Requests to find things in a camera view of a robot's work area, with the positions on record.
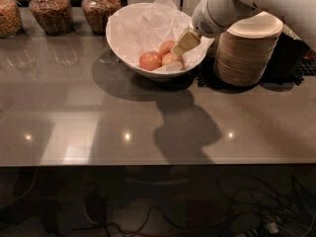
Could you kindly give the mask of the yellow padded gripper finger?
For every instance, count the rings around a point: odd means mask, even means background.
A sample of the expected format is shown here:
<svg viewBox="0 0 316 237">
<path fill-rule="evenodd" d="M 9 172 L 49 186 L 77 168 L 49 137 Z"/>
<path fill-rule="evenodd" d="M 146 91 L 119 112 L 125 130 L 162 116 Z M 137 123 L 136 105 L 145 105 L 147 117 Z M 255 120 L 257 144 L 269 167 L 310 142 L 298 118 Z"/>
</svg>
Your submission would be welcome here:
<svg viewBox="0 0 316 237">
<path fill-rule="evenodd" d="M 200 35 L 192 29 L 187 29 L 181 34 L 180 38 L 175 42 L 175 45 L 172 47 L 171 51 L 174 54 L 181 56 L 186 52 L 194 49 L 199 44 Z"/>
</svg>

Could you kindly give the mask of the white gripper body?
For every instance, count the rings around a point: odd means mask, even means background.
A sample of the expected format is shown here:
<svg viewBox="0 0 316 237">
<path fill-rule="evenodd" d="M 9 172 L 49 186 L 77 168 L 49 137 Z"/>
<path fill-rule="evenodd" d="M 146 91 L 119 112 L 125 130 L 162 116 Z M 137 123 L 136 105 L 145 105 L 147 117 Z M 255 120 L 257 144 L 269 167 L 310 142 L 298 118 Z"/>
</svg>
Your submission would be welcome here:
<svg viewBox="0 0 316 237">
<path fill-rule="evenodd" d="M 212 39 L 236 20 L 233 0 L 201 0 L 192 15 L 192 26 L 200 36 Z"/>
</svg>

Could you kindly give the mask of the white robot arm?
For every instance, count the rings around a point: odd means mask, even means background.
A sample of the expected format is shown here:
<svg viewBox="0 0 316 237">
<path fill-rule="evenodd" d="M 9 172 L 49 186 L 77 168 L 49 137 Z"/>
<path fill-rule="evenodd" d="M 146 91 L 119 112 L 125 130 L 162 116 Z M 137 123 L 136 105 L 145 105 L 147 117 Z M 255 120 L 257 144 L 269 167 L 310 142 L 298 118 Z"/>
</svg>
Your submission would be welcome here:
<svg viewBox="0 0 316 237">
<path fill-rule="evenodd" d="M 196 48 L 201 38 L 215 38 L 236 22 L 262 11 L 283 21 L 316 50 L 316 0 L 200 0 L 172 51 L 183 55 Z"/>
</svg>

